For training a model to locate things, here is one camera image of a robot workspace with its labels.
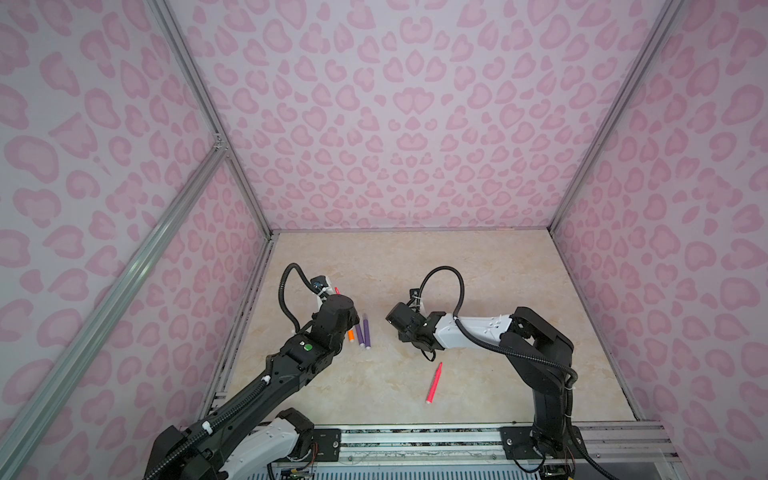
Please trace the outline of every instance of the robotic arm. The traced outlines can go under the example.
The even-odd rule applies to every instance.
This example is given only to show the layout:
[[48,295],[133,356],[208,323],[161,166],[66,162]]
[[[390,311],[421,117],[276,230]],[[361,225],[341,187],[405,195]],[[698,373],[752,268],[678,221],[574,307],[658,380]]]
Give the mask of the robotic arm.
[[[449,270],[458,278],[460,293],[456,308],[453,313],[432,312],[424,316],[420,305],[424,287],[429,278],[441,270]],[[548,455],[563,458],[570,438],[571,445],[592,468],[609,480],[618,480],[589,456],[578,438],[578,430],[571,424],[573,385],[578,374],[571,368],[574,346],[568,337],[524,306],[508,315],[460,317],[464,279],[452,266],[439,266],[429,272],[418,289],[410,290],[410,296],[407,304],[398,303],[386,317],[402,342],[412,343],[429,361],[434,361],[437,350],[449,348],[481,347],[501,353],[533,389],[534,421],[522,446],[535,451],[541,463],[534,470],[522,468],[515,458],[514,441],[507,438],[505,444],[511,446],[508,453],[520,469],[533,473],[542,469]]]
[[[319,311],[312,315],[311,322],[297,329],[279,352],[266,358],[266,367],[255,380],[217,411],[183,432],[173,426],[164,430],[152,446],[145,480],[230,478],[242,465],[234,462],[225,467],[226,460],[231,454],[237,457],[243,449],[257,452],[251,455],[251,468],[284,456],[301,458],[308,452],[314,425],[295,409],[279,413],[268,427],[253,435],[251,432],[283,400],[331,364],[333,357],[341,353],[347,330],[359,323],[359,317],[351,299],[329,294],[332,290],[325,277],[306,280],[295,263],[286,268],[280,282],[278,297],[284,312],[287,308],[283,291],[292,268],[299,271],[304,283],[318,296]],[[236,450],[249,435],[245,445]]]

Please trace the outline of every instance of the black robotic arm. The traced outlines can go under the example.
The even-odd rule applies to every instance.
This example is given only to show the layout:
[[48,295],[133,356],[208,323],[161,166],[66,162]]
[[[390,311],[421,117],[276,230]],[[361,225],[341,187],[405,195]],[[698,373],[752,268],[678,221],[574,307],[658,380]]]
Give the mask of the black robotic arm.
[[[291,268],[297,266],[289,266],[286,272]],[[298,271],[305,280],[301,270]],[[279,294],[281,307],[285,305],[282,295],[287,274],[283,277]],[[312,321],[289,338],[279,352],[268,356],[264,371],[218,410],[183,432],[173,426],[164,430],[152,446],[145,480],[227,478],[220,470],[243,439],[283,400],[306,386],[341,353],[347,330],[359,323],[355,306],[344,295],[327,294],[324,277],[306,283],[322,303]],[[311,434],[314,425],[292,409],[278,416],[299,433],[291,453],[303,455],[309,447],[308,435],[303,434]]]

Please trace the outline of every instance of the beige marble floor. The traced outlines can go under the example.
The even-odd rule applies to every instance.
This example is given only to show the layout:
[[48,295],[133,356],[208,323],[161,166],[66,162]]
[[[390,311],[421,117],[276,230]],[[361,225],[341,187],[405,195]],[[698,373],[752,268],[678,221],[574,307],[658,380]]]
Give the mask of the beige marble floor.
[[[462,315],[496,316],[529,306],[571,339],[579,373],[574,420],[634,420],[545,230],[281,234],[240,347],[230,396],[290,336],[290,321],[277,303],[280,275],[290,262],[308,277],[327,275],[354,300],[361,318],[368,314],[372,349],[345,343],[333,364],[279,409],[296,407],[316,424],[532,421],[531,390],[504,356],[481,349],[438,352],[442,378],[435,402],[425,404],[437,363],[400,343],[384,317],[427,272],[447,264],[465,279]],[[429,311],[452,311],[457,295],[455,277],[438,273],[424,301]],[[295,272],[286,303],[302,324],[316,310]]]

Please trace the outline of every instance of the metal grill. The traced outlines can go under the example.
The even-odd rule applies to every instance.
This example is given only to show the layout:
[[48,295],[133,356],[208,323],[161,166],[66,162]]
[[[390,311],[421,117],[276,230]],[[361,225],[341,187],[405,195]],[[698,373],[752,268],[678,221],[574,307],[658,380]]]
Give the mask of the metal grill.
[[[247,480],[268,480],[266,469]],[[538,474],[524,473],[514,466],[433,465],[399,467],[318,467],[314,480],[541,480]]]

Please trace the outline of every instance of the pink leopard print wall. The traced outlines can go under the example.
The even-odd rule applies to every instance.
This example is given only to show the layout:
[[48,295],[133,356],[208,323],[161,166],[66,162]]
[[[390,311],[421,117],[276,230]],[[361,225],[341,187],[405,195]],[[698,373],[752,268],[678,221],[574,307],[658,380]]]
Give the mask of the pink leopard print wall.
[[140,478],[196,420],[262,242],[223,165],[20,478]]
[[270,225],[545,226],[661,0],[173,0]]
[[556,236],[691,480],[768,472],[766,25],[693,2]]
[[0,6],[0,437],[212,144],[141,0]]

